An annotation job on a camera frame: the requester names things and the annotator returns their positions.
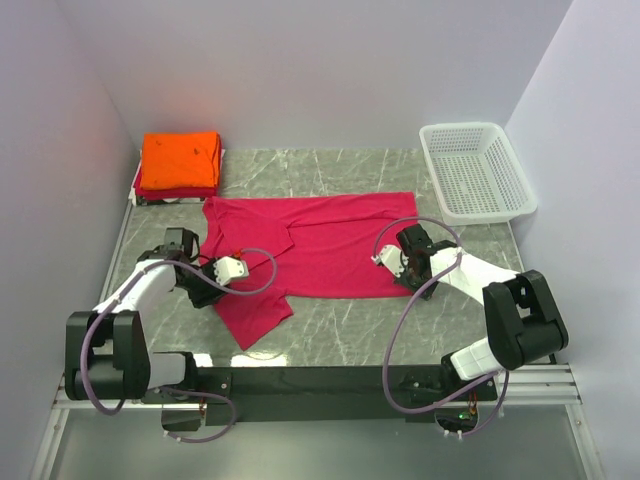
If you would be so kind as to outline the magenta t shirt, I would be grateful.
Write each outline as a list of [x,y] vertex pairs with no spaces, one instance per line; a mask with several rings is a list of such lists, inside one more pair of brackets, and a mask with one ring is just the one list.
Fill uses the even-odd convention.
[[376,237],[390,243],[399,219],[417,215],[411,192],[306,198],[206,200],[203,214],[208,258],[241,254],[250,274],[214,309],[238,346],[246,350],[292,316],[290,296],[329,299],[407,295],[371,260]]

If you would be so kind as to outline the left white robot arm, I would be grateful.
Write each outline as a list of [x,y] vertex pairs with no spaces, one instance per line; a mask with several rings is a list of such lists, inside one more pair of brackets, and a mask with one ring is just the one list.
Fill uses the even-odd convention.
[[249,271],[236,257],[213,258],[202,266],[199,236],[186,228],[165,230],[163,242],[143,252],[134,271],[111,296],[90,311],[73,313],[66,324],[65,393],[87,400],[81,364],[98,400],[138,400],[164,387],[176,401],[193,399],[200,388],[194,356],[174,351],[152,354],[143,321],[174,289],[184,290],[201,309],[221,299],[232,282]]

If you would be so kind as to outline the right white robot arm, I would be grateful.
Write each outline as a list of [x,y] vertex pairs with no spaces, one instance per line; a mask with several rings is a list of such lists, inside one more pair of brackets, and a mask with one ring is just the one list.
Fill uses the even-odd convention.
[[442,357],[425,387],[460,399],[474,380],[513,371],[565,349],[569,334],[546,278],[519,273],[467,253],[448,240],[434,242],[419,224],[396,234],[378,262],[395,282],[428,300],[439,284],[449,285],[484,309],[486,336]]

